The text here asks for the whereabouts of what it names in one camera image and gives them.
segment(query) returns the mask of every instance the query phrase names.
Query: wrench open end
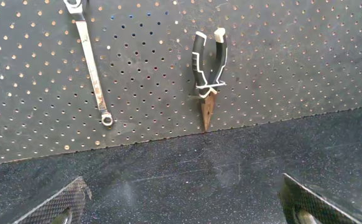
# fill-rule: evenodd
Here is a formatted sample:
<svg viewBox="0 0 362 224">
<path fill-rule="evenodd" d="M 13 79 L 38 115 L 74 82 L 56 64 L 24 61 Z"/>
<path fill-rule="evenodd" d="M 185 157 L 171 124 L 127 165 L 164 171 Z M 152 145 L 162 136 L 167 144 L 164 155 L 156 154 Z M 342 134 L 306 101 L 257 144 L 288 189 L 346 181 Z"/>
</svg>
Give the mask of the wrench open end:
<svg viewBox="0 0 362 224">
<path fill-rule="evenodd" d="M 103 125 L 111 126 L 113 124 L 113 118 L 112 118 L 111 113 L 109 113 L 109 112 L 102 113 L 101 121 L 102 121 Z"/>
</svg>

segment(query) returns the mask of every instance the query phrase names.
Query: wrench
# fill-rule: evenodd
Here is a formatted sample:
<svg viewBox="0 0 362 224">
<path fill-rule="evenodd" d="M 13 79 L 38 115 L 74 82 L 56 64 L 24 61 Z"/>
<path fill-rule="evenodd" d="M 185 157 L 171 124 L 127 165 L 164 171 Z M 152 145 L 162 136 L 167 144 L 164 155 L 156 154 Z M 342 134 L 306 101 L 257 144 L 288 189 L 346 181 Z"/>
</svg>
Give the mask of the wrench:
<svg viewBox="0 0 362 224">
<path fill-rule="evenodd" d="M 105 126 L 113 124 L 112 114 L 106 109 L 104 96 L 102 94 L 100 79 L 94 61 L 93 49 L 91 48 L 90 37 L 88 36 L 88 29 L 86 19 L 83 16 L 83 2 L 76 0 L 76 4 L 71 4 L 68 0 L 63 0 L 69 13 L 76 21 L 76 26 L 79 31 L 81 44 L 83 46 L 84 55 L 86 57 L 88 72 L 90 73 L 91 82 L 93 83 L 94 93 L 98 110 L 101 113 L 101 121 Z"/>
</svg>

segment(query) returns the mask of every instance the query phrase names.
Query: rusty pliers jaw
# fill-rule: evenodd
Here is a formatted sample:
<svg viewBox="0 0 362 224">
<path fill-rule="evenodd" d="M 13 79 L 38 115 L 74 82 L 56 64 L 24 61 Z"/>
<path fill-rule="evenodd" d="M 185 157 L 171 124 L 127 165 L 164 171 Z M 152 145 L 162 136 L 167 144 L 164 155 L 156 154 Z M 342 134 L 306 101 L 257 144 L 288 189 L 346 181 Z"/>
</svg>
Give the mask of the rusty pliers jaw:
<svg viewBox="0 0 362 224">
<path fill-rule="evenodd" d="M 73 16 L 76 21 L 85 21 L 83 16 L 83 0 L 76 0 L 76 4 L 71 4 L 68 0 L 63 0 L 69 13 Z"/>
</svg>

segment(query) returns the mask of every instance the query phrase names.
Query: combination wrench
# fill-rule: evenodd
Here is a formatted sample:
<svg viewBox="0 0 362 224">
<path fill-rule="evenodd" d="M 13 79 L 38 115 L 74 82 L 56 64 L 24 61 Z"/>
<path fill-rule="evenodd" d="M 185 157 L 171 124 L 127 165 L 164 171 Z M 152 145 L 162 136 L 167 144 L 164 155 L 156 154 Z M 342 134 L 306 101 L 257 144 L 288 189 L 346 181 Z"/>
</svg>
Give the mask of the combination wrench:
<svg viewBox="0 0 362 224">
<path fill-rule="evenodd" d="M 100 79 L 94 61 L 93 49 L 91 48 L 90 37 L 88 36 L 88 29 L 86 19 L 83 16 L 83 2 L 76 0 L 76 4 L 70 4 L 68 0 L 63 0 L 69 13 L 76 21 L 76 26 L 79 31 L 81 44 L 83 46 L 84 55 L 86 57 L 88 72 L 90 73 L 91 82 L 93 83 L 94 93 L 98 110 L 101 113 L 101 121 L 105 126 L 113 124 L 112 114 L 106 109 L 104 96 L 102 94 Z"/>
</svg>

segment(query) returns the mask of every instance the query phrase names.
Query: gray pegboard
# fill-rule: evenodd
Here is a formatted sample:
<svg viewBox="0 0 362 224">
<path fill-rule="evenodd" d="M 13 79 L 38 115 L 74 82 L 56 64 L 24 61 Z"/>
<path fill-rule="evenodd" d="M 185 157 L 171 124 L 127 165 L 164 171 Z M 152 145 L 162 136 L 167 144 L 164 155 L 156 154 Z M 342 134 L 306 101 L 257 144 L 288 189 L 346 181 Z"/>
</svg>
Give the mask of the gray pegboard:
<svg viewBox="0 0 362 224">
<path fill-rule="evenodd" d="M 0 162 L 202 132 L 195 31 L 228 39 L 211 131 L 362 107 L 362 1 L 89 1 L 100 124 L 62 0 L 0 1 Z"/>
</svg>

